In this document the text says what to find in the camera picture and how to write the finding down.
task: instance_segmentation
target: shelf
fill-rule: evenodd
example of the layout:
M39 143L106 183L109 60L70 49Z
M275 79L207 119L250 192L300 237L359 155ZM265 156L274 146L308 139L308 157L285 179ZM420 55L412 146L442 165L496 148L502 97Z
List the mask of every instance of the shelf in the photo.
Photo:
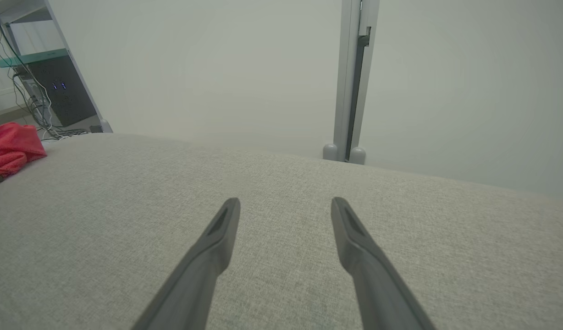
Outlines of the shelf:
M49 21L51 15L44 0L0 0L0 22L27 23Z
M44 61L46 59L59 58L62 56L68 56L67 49L61 48L61 49L48 50L45 52L40 52L35 54L21 55L19 56L19 58L21 61L23 61L23 63L28 64L38 61ZM16 57L0 59L0 67L13 67L17 65L21 65L21 62Z

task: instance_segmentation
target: white wall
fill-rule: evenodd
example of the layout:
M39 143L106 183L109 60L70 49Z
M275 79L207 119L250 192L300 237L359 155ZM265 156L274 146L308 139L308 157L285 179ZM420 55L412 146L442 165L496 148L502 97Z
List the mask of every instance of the white wall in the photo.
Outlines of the white wall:
M563 198L563 1L382 0L366 165Z
M13 24L11 28L22 55L64 48L53 21ZM6 46L4 38L1 42L6 47L6 54L8 56L5 56L2 46L0 47L0 54L5 58L14 56L8 46ZM7 77L8 72L9 69L0 67L0 110L16 106L13 82ZM11 69L9 76L12 77L14 74L14 71ZM23 104L20 96L18 102L20 105Z
M49 0L116 133L321 157L341 0Z

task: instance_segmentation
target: teal shelf edge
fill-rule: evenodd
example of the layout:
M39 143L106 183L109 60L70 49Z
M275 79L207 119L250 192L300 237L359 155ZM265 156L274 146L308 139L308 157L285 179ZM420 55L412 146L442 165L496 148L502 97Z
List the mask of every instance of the teal shelf edge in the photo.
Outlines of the teal shelf edge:
M40 52L35 54L21 55L20 59L23 63L34 63L38 61L44 61L46 59L60 58L62 56L67 56L67 49L61 48L56 50L48 50L47 52ZM0 67L11 67L21 65L18 58L6 58L0 59Z

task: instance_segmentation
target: red cloth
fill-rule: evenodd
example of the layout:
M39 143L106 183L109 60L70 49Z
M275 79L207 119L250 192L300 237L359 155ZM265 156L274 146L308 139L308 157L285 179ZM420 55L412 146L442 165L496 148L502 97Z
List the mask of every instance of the red cloth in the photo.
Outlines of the red cloth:
M0 125L0 176L17 173L26 163L47 156L35 126Z

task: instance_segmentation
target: gray fabric surface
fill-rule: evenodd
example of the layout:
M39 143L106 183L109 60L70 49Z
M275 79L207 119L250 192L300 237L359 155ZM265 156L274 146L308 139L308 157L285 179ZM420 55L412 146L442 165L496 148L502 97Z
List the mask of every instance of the gray fabric surface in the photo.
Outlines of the gray fabric surface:
M441 329L563 329L563 205L436 177L90 134L0 184L0 329L129 328L239 197L207 328L357 329L346 198Z

